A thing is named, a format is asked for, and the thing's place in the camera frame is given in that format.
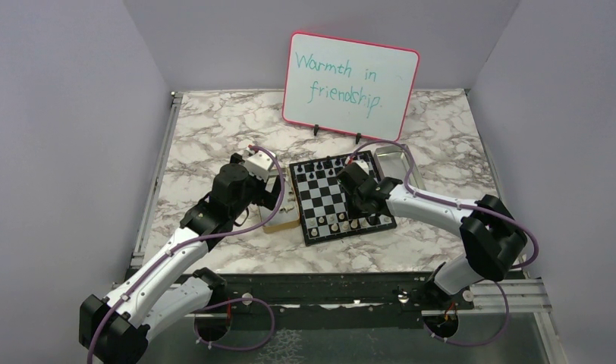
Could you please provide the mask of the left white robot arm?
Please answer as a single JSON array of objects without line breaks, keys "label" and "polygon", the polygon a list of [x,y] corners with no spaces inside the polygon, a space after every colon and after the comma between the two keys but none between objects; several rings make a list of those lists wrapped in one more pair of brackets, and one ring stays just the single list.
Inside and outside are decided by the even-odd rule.
[{"label": "left white robot arm", "polygon": [[195,311],[227,311],[233,303],[225,279],[208,268],[172,285],[195,262],[226,238],[264,224],[235,229],[251,205],[277,214],[285,193],[276,155],[253,146],[250,156],[235,154],[214,177],[212,189],[189,209],[168,242],[142,268],[104,297],[87,297],[80,306],[79,342],[92,363],[136,363],[149,343]]}]

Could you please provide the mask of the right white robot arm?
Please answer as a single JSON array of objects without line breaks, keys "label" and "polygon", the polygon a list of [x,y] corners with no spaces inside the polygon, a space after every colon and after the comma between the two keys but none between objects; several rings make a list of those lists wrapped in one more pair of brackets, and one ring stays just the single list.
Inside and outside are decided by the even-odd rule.
[{"label": "right white robot arm", "polygon": [[362,217],[409,218],[461,239],[464,253],[440,265],[424,284],[423,296],[433,308],[445,307],[471,284],[503,280],[527,244],[523,229],[495,196],[452,199],[423,192],[393,177],[376,181],[358,162],[350,162],[336,178],[347,201]]}]

